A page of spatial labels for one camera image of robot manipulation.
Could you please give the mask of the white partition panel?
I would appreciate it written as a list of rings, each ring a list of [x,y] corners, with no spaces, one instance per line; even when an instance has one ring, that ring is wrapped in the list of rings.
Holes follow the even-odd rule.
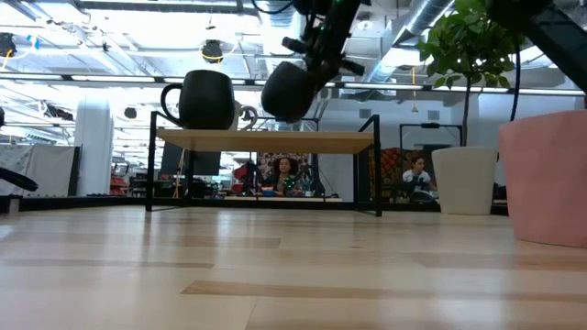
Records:
[[[75,147],[0,145],[0,168],[22,174],[38,184],[28,192],[0,180],[0,195],[64,197],[68,195]]]

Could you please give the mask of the white pillar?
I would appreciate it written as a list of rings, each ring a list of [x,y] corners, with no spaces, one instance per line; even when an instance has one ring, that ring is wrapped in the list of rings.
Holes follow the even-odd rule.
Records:
[[[79,99],[74,145],[81,148],[78,196],[110,190],[114,120],[106,96],[86,92]]]

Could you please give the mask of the pink coffee mug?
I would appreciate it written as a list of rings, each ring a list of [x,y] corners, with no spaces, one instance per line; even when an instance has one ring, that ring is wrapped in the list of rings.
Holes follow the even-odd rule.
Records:
[[[498,146],[515,236],[587,248],[587,110],[504,124]]]

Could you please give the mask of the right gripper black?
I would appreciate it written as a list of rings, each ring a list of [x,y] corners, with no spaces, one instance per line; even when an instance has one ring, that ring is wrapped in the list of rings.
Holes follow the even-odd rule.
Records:
[[[307,18],[299,39],[284,37],[282,45],[304,56],[315,88],[323,88],[340,69],[362,76],[365,68],[346,59],[350,30],[362,0],[293,0],[294,9]]]

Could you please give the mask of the white plant pot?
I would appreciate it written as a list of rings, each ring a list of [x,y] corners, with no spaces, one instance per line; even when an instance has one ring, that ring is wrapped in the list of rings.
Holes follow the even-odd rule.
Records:
[[[443,214],[488,215],[493,203],[496,148],[455,147],[431,154]]]

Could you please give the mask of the person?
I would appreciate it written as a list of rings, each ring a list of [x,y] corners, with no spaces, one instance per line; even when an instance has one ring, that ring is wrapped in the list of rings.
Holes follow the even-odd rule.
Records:
[[[298,163],[291,158],[281,157],[273,162],[269,183],[278,196],[295,196],[302,193]]]
[[[409,201],[414,204],[435,204],[437,201],[436,185],[425,170],[425,160],[416,157],[411,161],[411,168],[403,173],[403,187]]]

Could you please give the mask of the black round ceiling fixture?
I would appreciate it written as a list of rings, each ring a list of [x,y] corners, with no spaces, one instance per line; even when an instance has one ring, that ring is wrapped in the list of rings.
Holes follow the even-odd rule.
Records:
[[[224,59],[221,41],[217,39],[208,39],[201,48],[201,57],[204,61],[210,64],[220,63]]]

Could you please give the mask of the wooden shelf riser black legs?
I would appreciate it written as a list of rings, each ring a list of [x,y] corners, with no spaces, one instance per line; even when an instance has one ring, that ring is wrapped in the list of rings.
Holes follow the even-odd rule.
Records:
[[[145,209],[150,212],[153,206],[155,177],[156,139],[161,138],[176,146],[195,151],[239,151],[309,154],[351,154],[353,156],[353,202],[358,209],[359,174],[358,155],[366,149],[373,149],[375,165],[375,197],[373,210],[377,217],[382,216],[381,175],[381,134],[380,117],[372,115],[357,132],[286,132],[286,131],[232,131],[232,130],[197,130],[165,129],[157,127],[161,113],[153,111],[150,115],[150,136],[147,167],[147,195]]]

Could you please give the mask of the black coffee mug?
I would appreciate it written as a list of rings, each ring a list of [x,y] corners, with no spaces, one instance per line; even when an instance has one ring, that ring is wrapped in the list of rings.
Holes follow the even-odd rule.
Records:
[[[173,89],[180,90],[178,117],[171,114],[166,104],[167,94]],[[171,83],[162,89],[161,107],[179,127],[228,130],[236,113],[233,83],[219,71],[189,71],[182,83]]]

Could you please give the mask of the dark monitor screen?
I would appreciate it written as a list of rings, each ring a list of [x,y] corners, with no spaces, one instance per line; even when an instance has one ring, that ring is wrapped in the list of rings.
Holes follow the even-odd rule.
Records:
[[[160,174],[185,173],[189,166],[189,151],[166,142],[163,148]],[[220,170],[220,152],[196,151],[194,153],[194,175],[217,176]]]

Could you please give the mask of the black curved bar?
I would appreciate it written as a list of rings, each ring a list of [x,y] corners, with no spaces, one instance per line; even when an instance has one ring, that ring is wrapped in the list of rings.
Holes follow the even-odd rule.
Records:
[[[0,179],[30,192],[35,192],[39,187],[39,185],[29,177],[5,168],[0,168]]]

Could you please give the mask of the silver ventilation duct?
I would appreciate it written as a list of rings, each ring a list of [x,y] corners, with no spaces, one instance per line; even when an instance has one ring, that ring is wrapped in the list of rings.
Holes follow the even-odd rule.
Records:
[[[455,0],[412,0],[406,14],[387,24],[380,42],[381,57],[363,81],[385,83],[400,67],[419,66],[422,61],[416,46],[454,3]]]

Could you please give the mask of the black aluminium table frame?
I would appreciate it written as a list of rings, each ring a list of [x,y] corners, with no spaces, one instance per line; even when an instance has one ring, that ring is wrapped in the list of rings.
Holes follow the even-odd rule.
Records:
[[[136,197],[115,197],[115,196],[90,196],[90,197],[35,197],[23,198],[17,195],[0,196],[0,214],[9,211],[10,204],[16,200],[18,210],[26,211],[43,211],[73,208],[89,207],[111,207],[111,206],[128,206],[140,205],[145,206],[148,200],[146,198]],[[439,213],[440,206],[437,204],[417,204],[417,203],[351,203],[351,202],[334,202],[332,199],[317,199],[312,201],[310,198],[303,198],[301,201],[295,201],[293,198],[279,199],[270,197],[268,200],[261,198],[247,199],[238,197],[234,200],[222,199],[172,199],[172,198],[153,198],[152,210],[156,206],[169,207],[216,207],[216,208],[254,208],[254,209],[302,209],[302,210],[334,210],[334,211],[375,211],[379,208],[382,212],[425,212]]]

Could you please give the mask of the green leafy plant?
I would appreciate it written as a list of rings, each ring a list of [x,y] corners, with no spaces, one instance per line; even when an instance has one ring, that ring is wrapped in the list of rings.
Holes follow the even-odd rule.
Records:
[[[487,0],[455,0],[455,8],[441,16],[429,29],[427,39],[418,43],[420,60],[428,63],[426,74],[438,75],[433,87],[452,89],[465,82],[460,145],[468,144],[471,88],[509,89],[505,74],[520,70],[518,56],[526,37],[490,18]]]

